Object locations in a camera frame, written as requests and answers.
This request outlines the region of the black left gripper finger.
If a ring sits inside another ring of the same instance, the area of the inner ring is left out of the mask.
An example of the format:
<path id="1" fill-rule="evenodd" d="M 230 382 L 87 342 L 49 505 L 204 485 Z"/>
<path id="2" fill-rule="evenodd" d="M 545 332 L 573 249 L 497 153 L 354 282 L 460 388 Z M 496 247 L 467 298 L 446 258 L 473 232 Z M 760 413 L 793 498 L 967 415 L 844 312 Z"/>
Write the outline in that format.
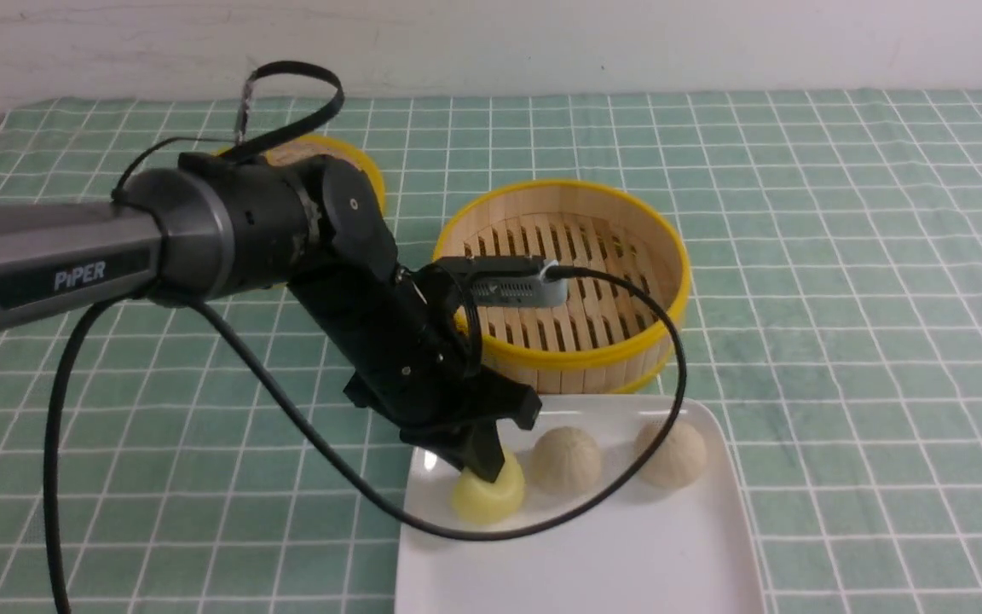
<path id="1" fill-rule="evenodd" d="M 498 479 L 505 464 L 495 422 L 451 426 L 422 437 L 422 448 L 433 452 L 457 471 L 469 471 L 487 483 Z"/>

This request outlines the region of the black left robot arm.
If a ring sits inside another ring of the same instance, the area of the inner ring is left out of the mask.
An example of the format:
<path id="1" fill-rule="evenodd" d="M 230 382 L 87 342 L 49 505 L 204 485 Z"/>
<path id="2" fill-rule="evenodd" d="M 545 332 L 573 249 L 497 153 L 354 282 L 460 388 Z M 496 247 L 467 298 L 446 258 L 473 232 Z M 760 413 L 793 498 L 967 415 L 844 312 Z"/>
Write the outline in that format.
<path id="1" fill-rule="evenodd" d="M 110 202 L 0 205 L 0 332 L 114 299 L 171 306 L 277 284 L 355 370 L 344 393 L 404 443 L 494 481 L 500 420 L 534 427 L 537 392 L 472 367 L 448 272 L 401 264 L 369 179 L 346 160 L 187 153 Z"/>

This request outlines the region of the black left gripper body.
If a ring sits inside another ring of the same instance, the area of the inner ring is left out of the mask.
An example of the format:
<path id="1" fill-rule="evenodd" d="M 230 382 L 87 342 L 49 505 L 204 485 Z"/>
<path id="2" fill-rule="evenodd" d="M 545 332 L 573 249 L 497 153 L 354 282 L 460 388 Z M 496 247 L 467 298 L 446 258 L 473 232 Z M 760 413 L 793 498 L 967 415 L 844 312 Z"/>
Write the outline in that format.
<path id="1" fill-rule="evenodd" d="M 354 405 L 386 417 L 405 443 L 460 449 L 496 439 L 502 420 L 530 431 L 542 407 L 530 385 L 475 357 L 453 318 L 463 282 L 453 265 L 397 268 L 382 280 L 330 264 L 288 287 L 355 370 L 346 391 Z"/>

